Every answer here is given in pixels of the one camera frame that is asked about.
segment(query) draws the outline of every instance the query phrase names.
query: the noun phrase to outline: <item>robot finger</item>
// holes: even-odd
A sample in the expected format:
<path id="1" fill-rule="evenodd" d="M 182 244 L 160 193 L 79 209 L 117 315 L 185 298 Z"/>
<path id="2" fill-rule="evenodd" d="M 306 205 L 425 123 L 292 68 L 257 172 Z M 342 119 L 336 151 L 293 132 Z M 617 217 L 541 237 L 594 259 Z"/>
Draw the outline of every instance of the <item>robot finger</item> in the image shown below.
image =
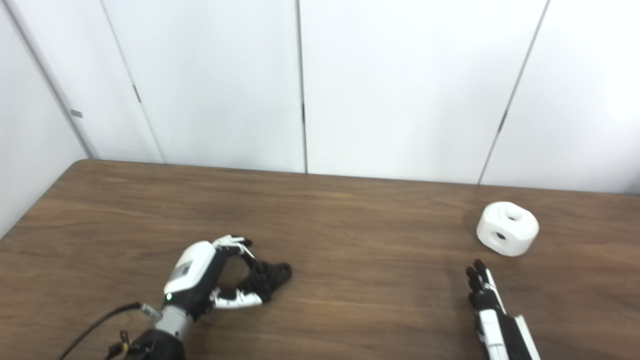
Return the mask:
<path id="1" fill-rule="evenodd" d="M 213 309 L 242 309 L 262 304 L 256 293 L 245 293 L 240 289 L 217 289 L 212 300 Z"/>

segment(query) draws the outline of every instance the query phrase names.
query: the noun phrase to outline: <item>robotic arm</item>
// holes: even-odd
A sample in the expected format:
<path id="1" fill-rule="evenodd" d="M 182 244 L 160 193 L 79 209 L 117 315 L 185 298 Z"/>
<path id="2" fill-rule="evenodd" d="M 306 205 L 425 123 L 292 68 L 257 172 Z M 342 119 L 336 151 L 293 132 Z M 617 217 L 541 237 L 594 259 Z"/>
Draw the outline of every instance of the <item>robotic arm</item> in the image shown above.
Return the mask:
<path id="1" fill-rule="evenodd" d="M 132 343 L 127 333 L 121 331 L 121 342 L 109 347 L 105 359 L 125 352 L 125 360 L 184 360 L 183 341 L 202 315 L 212 309 L 239 309 L 267 303 L 271 294 L 291 278 L 289 264 L 257 261 L 248 249 L 251 244 L 251 240 L 242 236 L 226 235 L 213 242 L 200 241 L 189 246 L 164 287 L 161 312 L 139 302 L 119 307 L 84 331 L 58 359 L 65 358 L 89 332 L 111 316 L 139 309 L 154 320 L 153 328 Z M 249 276 L 235 288 L 218 287 L 227 259 L 236 255 L 249 266 Z"/>
<path id="2" fill-rule="evenodd" d="M 540 360 L 522 315 L 507 315 L 493 276 L 476 260 L 467 268 L 469 301 L 476 310 L 476 330 L 488 360 Z"/>

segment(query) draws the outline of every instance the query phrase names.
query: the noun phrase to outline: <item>wall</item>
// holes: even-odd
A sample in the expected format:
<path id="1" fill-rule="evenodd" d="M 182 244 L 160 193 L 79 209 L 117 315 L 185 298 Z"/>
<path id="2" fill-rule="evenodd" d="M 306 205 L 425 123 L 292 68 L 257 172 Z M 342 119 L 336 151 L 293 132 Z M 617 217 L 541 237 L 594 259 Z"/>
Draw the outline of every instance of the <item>wall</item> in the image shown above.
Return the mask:
<path id="1" fill-rule="evenodd" d="M 99 0 L 6 0 L 98 159 L 162 163 Z"/>
<path id="2" fill-rule="evenodd" d="M 2 237 L 85 153 L 3 6 L 0 49 Z"/>
<path id="3" fill-rule="evenodd" d="M 640 193 L 639 16 L 550 2 L 482 184 Z"/>

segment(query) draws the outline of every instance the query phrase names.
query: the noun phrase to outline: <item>door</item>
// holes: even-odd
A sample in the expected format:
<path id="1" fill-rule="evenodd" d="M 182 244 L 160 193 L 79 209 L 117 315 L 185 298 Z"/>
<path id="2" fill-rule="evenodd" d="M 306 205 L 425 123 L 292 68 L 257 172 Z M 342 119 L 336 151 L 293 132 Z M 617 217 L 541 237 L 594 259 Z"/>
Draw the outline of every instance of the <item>door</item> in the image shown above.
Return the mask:
<path id="1" fill-rule="evenodd" d="M 311 173 L 477 183 L 544 0 L 304 0 Z"/>
<path id="2" fill-rule="evenodd" d="M 304 171 L 295 1 L 104 4 L 166 162 Z"/>
<path id="3" fill-rule="evenodd" d="M 8 0 L 92 155 L 161 163 L 100 1 Z"/>
<path id="4" fill-rule="evenodd" d="M 640 193 L 640 4 L 551 1 L 482 183 Z"/>

